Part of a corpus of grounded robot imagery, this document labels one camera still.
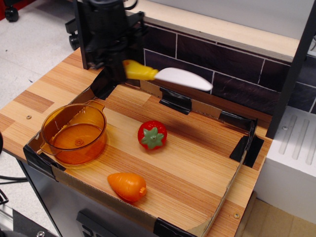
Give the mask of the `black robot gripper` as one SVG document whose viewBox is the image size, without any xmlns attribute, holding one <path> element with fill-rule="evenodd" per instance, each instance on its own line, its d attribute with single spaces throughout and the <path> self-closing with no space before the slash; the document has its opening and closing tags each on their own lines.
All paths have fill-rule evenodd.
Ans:
<svg viewBox="0 0 316 237">
<path fill-rule="evenodd" d="M 145 13 L 138 11 L 127 15 L 137 2 L 84 2 L 83 12 L 91 38 L 87 43 L 88 65 L 105 68 L 113 81 L 125 83 L 127 78 L 124 59 L 144 65 L 143 36 L 147 32 Z"/>
</svg>

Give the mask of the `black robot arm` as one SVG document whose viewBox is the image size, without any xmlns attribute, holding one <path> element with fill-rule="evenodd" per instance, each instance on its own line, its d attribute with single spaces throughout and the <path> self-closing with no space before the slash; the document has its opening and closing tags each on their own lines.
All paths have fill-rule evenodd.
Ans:
<svg viewBox="0 0 316 237">
<path fill-rule="evenodd" d="M 88 64 L 94 69 L 103 68 L 116 83 L 127 79 L 124 60 L 144 62 L 145 13 L 139 11 L 126 15 L 126 11 L 136 4 L 135 1 L 132 6 L 125 7 L 122 0 L 87 0 L 84 3 L 88 32 L 91 34 L 85 48 Z"/>
</svg>

